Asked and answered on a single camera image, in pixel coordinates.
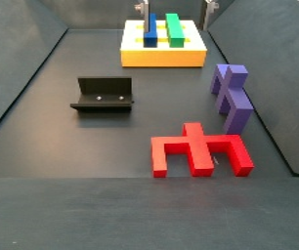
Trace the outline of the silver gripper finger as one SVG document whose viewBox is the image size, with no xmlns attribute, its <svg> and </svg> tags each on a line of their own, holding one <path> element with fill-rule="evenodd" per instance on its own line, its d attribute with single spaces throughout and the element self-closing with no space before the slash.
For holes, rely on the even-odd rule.
<svg viewBox="0 0 299 250">
<path fill-rule="evenodd" d="M 144 17 L 144 30 L 149 32 L 149 0 L 139 0 L 135 9 Z"/>
<path fill-rule="evenodd" d="M 203 29 L 208 29 L 209 17 L 213 12 L 219 9 L 217 0 L 204 0 L 205 1 L 205 16 L 204 16 L 204 26 Z"/>
</svg>

